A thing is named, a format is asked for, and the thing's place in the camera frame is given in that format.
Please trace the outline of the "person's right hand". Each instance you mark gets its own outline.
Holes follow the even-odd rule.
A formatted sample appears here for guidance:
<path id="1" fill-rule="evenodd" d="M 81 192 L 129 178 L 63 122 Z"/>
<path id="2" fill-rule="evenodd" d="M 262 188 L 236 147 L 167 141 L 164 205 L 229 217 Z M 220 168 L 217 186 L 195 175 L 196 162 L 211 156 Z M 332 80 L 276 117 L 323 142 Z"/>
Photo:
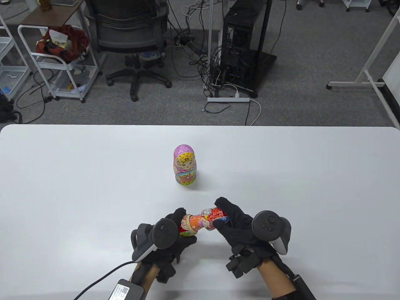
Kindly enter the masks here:
<path id="1" fill-rule="evenodd" d="M 221 220 L 215 220 L 212 223 L 232 248 L 233 255 L 230 256 L 226 268 L 234 274 L 235 278 L 240 278 L 268 260 L 276 263 L 280 270 L 284 270 L 284 263 L 276 250 L 254 234 L 253 217 L 245 214 L 239 206 L 224 197 L 219 197 L 214 204 L 229 217 L 228 223 Z"/>

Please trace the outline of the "person's left hand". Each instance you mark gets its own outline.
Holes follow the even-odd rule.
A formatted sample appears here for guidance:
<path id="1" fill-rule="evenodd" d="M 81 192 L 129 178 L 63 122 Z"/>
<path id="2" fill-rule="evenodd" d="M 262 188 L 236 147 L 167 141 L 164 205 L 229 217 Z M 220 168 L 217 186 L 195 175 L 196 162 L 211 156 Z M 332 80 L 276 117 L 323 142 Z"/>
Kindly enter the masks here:
<path id="1" fill-rule="evenodd" d="M 180 223 L 185 215 L 186 210 L 180 207 L 176 209 L 174 213 L 167 215 L 164 219 L 161 219 L 160 221 L 167 219 L 171 220 L 171 222 L 174 222 L 175 226 L 179 229 Z M 135 253 L 139 253 L 139 250 L 137 250 L 140 248 L 138 242 L 139 237 L 144 237 L 145 233 L 151 233 L 152 235 L 152 232 L 154 231 L 153 227 L 154 226 L 147 224 L 146 230 L 145 227 L 143 227 L 144 231 L 140 231 L 141 233 L 143 233 L 142 235 L 138 234 L 137 229 L 132 231 L 131 243 L 134 249 L 134 253 L 132 255 L 133 261 L 136 261 Z M 176 234 L 175 232 L 173 233 L 173 244 L 170 244 L 170 246 L 166 248 L 157 248 L 157 250 L 150 251 L 146 257 L 138 262 L 138 265 L 131 278 L 132 283 L 145 288 L 146 284 L 151 286 L 152 283 L 150 283 L 150 281 L 153 282 L 155 278 L 159 283 L 166 284 L 169 278 L 173 277 L 176 274 L 176 270 L 172 266 L 172 263 L 174 262 L 174 260 L 176 260 L 176 263 L 179 263 L 180 256 L 183 250 L 195 244 L 197 241 L 197 237 L 183 237 L 179 235 L 179 232 L 177 232 Z"/>

